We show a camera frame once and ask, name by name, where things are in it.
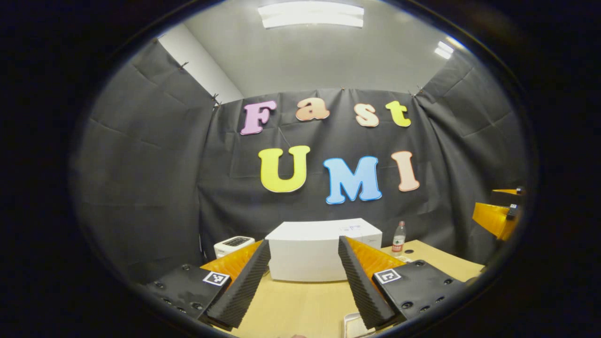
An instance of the letter m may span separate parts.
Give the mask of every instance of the letter m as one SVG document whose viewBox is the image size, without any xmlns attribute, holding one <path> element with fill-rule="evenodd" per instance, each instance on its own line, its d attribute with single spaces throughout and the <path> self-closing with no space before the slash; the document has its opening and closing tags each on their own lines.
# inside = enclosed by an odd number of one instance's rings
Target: letter m
<svg viewBox="0 0 601 338">
<path fill-rule="evenodd" d="M 359 160 L 357 169 L 353 174 L 343 159 L 331 158 L 325 160 L 323 166 L 330 172 L 330 196 L 326 198 L 326 202 L 328 204 L 344 203 L 345 198 L 342 195 L 342 189 L 349 196 L 349 199 L 354 201 L 361 186 L 362 191 L 359 198 L 362 201 L 381 198 L 382 193 L 377 187 L 376 164 L 377 158 L 364 156 Z"/>
</svg>

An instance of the table surface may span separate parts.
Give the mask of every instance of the table surface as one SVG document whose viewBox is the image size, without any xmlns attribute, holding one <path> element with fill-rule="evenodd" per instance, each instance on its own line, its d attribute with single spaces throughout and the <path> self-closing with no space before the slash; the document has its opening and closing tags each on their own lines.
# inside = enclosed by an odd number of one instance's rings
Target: table surface
<svg viewBox="0 0 601 338">
<path fill-rule="evenodd" d="M 391 247 L 380 249 L 391 254 Z M 420 241 L 405 243 L 403 253 L 422 259 L 451 277 L 466 281 L 480 274 L 483 265 L 455 257 Z M 267 273 L 239 328 L 230 334 L 241 338 L 342 338 L 344 316 L 359 312 L 348 281 L 302 283 L 275 281 Z"/>
</svg>

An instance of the ceiling light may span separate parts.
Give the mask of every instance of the ceiling light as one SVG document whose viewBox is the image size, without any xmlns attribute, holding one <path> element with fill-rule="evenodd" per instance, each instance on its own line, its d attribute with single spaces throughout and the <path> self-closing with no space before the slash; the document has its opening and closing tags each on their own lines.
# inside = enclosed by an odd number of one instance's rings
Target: ceiling light
<svg viewBox="0 0 601 338">
<path fill-rule="evenodd" d="M 325 1 L 293 1 L 258 9 L 265 28 L 308 23 L 363 27 L 363 8 Z"/>
<path fill-rule="evenodd" d="M 446 43 L 442 42 L 442 41 L 438 41 L 438 46 L 445 52 L 452 54 L 453 53 L 453 49 L 451 47 L 449 47 Z"/>
<path fill-rule="evenodd" d="M 438 54 L 438 55 L 442 56 L 442 57 L 443 57 L 443 58 L 445 58 L 445 59 L 448 59 L 448 58 L 450 58 L 450 57 L 451 57 L 451 53 L 449 53 L 449 52 L 447 52 L 447 51 L 445 51 L 445 50 L 443 50 L 443 49 L 441 49 L 441 48 L 436 48 L 436 49 L 434 50 L 434 53 L 436 53 L 436 54 Z"/>
<path fill-rule="evenodd" d="M 446 40 L 447 40 L 448 42 L 450 42 L 450 43 L 451 43 L 451 45 L 455 46 L 456 48 L 465 48 L 465 47 L 463 47 L 463 45 L 461 44 L 461 42 L 459 42 L 459 41 L 455 40 L 455 39 L 454 39 L 454 38 L 452 38 L 452 37 L 449 37 L 449 36 L 448 36 L 448 37 L 446 37 Z"/>
</svg>

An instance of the black fabric backdrop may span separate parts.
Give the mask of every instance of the black fabric backdrop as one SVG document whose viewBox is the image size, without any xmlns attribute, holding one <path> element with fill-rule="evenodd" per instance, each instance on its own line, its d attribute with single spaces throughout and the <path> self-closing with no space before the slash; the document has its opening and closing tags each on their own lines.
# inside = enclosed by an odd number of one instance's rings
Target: black fabric backdrop
<svg viewBox="0 0 601 338">
<path fill-rule="evenodd" d="M 195 182 L 213 102 L 178 67 L 158 43 L 127 62 L 92 108 L 72 162 L 84 232 L 143 283 L 203 261 Z"/>
<path fill-rule="evenodd" d="M 398 221 L 407 240 L 419 239 L 474 262 L 484 262 L 494 237 L 471 220 L 476 201 L 491 189 L 523 184 L 521 131 L 511 106 L 486 69 L 456 51 L 447 65 L 412 97 L 389 91 L 324 89 L 276 93 L 226 103 L 212 110 L 206 92 L 160 44 L 150 44 L 110 81 L 92 109 L 73 174 L 83 230 L 117 268 L 148 282 L 183 262 L 201 263 L 213 244 L 234 235 L 264 238 L 283 221 L 361 217 L 391 245 Z M 331 114 L 299 121 L 296 104 L 321 97 Z M 241 135 L 249 103 L 275 100 L 263 131 Z M 407 107 L 408 128 L 384 106 Z M 368 103 L 380 124 L 360 126 L 353 106 Z M 290 193 L 266 190 L 260 150 L 281 148 L 279 173 L 293 173 L 291 146 L 306 145 L 307 180 Z M 421 186 L 398 190 L 391 154 L 413 153 Z M 357 198 L 329 205 L 328 158 L 352 171 L 375 156 L 375 201 Z"/>
<path fill-rule="evenodd" d="M 203 247 L 234 235 L 265 237 L 283 221 L 363 218 L 383 233 L 382 245 L 392 245 L 398 222 L 406 222 L 407 240 L 419 239 L 465 259 L 483 263 L 494 248 L 494 237 L 472 219 L 476 201 L 490 190 L 523 184 L 525 162 L 518 121 L 501 89 L 477 61 L 459 53 L 412 97 L 390 91 L 324 89 L 277 93 L 222 105 L 211 119 L 200 164 L 199 199 Z M 296 104 L 320 97 L 331 114 L 324 120 L 299 121 Z M 241 135 L 249 103 L 274 100 L 263 131 Z M 408 128 L 397 126 L 385 105 L 393 100 L 407 107 Z M 360 126 L 353 107 L 369 103 L 380 124 Z M 288 149 L 306 145 L 307 181 L 299 190 L 274 193 L 260 180 L 258 152 L 283 149 L 279 173 L 293 174 Z M 399 173 L 391 154 L 413 153 L 417 190 L 400 192 Z M 378 158 L 375 201 L 346 200 L 326 204 L 328 158 L 342 158 L 352 171 L 363 156 Z M 207 250 L 214 259 L 212 250 Z"/>
</svg>

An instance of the white box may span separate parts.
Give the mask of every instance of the white box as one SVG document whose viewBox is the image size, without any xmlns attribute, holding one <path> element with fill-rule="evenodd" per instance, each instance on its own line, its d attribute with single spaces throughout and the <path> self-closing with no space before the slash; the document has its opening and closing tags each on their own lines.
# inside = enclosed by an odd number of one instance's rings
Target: white box
<svg viewBox="0 0 601 338">
<path fill-rule="evenodd" d="M 269 271 L 275 280 L 346 280 L 338 257 L 338 238 L 344 235 L 371 247 L 382 245 L 382 232 L 362 218 L 319 222 L 283 222 L 269 240 Z"/>
</svg>

